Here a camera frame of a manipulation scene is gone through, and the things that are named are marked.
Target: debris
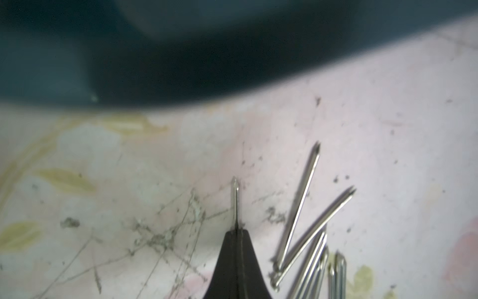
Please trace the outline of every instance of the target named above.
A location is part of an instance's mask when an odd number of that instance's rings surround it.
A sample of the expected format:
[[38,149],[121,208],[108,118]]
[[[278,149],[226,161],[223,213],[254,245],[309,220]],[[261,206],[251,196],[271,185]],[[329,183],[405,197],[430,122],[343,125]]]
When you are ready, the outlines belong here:
[[98,292],[101,294],[101,279],[98,276],[98,271],[96,270],[96,267],[94,269],[94,273],[95,273],[96,287],[98,288]]
[[61,228],[67,227],[78,227],[80,226],[80,221],[78,219],[73,219],[71,217],[67,217],[65,220],[60,222]]

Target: metal pin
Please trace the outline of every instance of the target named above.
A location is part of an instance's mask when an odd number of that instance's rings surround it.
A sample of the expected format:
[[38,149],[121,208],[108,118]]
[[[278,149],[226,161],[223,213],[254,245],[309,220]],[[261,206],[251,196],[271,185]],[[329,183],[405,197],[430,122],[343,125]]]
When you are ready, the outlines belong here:
[[326,273],[326,266],[329,256],[328,246],[324,248],[324,253],[320,259],[320,266],[318,269],[318,275],[316,280],[314,281],[314,287],[312,288],[312,295],[310,296],[311,299],[319,299],[320,289],[322,288],[322,282],[324,281],[324,276]]
[[307,195],[307,191],[309,190],[310,182],[312,180],[312,176],[314,175],[315,167],[317,166],[317,161],[319,160],[319,156],[320,156],[320,143],[316,142],[314,146],[312,147],[309,160],[306,164],[305,171],[302,176],[299,189],[297,191],[297,197],[291,209],[289,220],[285,227],[284,235],[282,236],[281,242],[279,244],[279,249],[277,251],[277,258],[274,263],[274,270],[276,272],[282,271],[285,255],[287,254],[287,250],[289,249],[289,246],[291,244],[292,234],[294,233],[294,229],[297,224],[297,219],[299,218],[299,214],[302,209],[302,204],[304,203],[304,199]]
[[314,276],[314,273],[316,272],[317,268],[320,265],[320,257],[322,256],[322,252],[324,251],[324,247],[326,246],[327,243],[327,234],[324,235],[324,238],[322,242],[320,243],[319,250],[315,253],[315,255],[312,258],[312,264],[307,272],[307,275],[305,276],[305,280],[303,283],[303,287],[301,291],[299,292],[298,298],[309,298],[310,297],[310,292],[312,291],[313,287],[313,280],[312,276]]
[[297,260],[299,255],[304,251],[307,245],[312,241],[312,239],[319,233],[321,229],[325,227],[327,222],[343,207],[347,202],[353,197],[356,189],[353,186],[347,188],[339,197],[332,202],[330,206],[322,213],[322,215],[317,218],[317,220],[312,224],[312,226],[307,230],[305,235],[300,238],[296,246],[292,248],[291,252],[287,255],[287,258],[284,262],[283,269],[276,272],[271,278],[271,286],[274,290],[278,291],[279,284],[284,278],[285,274],[291,268],[292,264]]
[[336,298],[345,299],[345,288],[347,284],[347,261],[343,254],[337,251],[336,262],[335,262],[335,272],[336,272]]
[[234,210],[232,228],[237,231],[239,229],[239,181],[236,177],[233,177],[231,181],[231,200]]
[[332,263],[329,264],[328,274],[329,274],[329,299],[337,299],[336,293],[335,293],[335,290],[336,290],[335,286],[337,282],[336,282],[334,265]]
[[305,280],[307,277],[307,273],[309,272],[309,269],[312,266],[313,262],[313,257],[316,255],[316,253],[319,251],[319,249],[322,247],[322,243],[324,243],[325,239],[327,238],[327,234],[325,231],[322,231],[320,237],[317,236],[313,242],[312,246],[310,247],[309,252],[307,253],[307,256],[305,257],[304,264],[300,270],[299,275],[297,276],[297,279],[294,282],[294,285],[292,286],[291,292],[289,293],[290,299],[301,299],[301,291],[304,288]]

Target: dirt speck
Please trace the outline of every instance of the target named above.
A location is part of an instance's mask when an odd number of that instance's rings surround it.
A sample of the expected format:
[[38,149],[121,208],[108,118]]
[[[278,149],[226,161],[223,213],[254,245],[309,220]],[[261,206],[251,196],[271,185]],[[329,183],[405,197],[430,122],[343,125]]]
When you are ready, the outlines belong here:
[[265,220],[271,224],[285,222],[285,213],[276,213],[275,207],[269,207],[266,210],[266,214],[267,218]]
[[78,227],[80,226],[80,221],[71,217],[67,217],[65,220],[60,222],[61,228],[67,227]]
[[98,293],[101,294],[101,279],[99,278],[98,271],[96,270],[96,267],[94,269],[95,273],[95,282],[96,282],[96,287],[98,288]]

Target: tool tip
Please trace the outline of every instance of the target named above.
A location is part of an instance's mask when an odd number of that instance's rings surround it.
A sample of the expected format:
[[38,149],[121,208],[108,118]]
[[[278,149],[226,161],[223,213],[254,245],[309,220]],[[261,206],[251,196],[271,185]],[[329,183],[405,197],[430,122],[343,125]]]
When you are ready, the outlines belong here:
[[317,154],[320,153],[320,142],[316,142],[312,147],[312,151],[316,152]]
[[239,188],[239,180],[237,177],[232,177],[231,184],[234,188]]

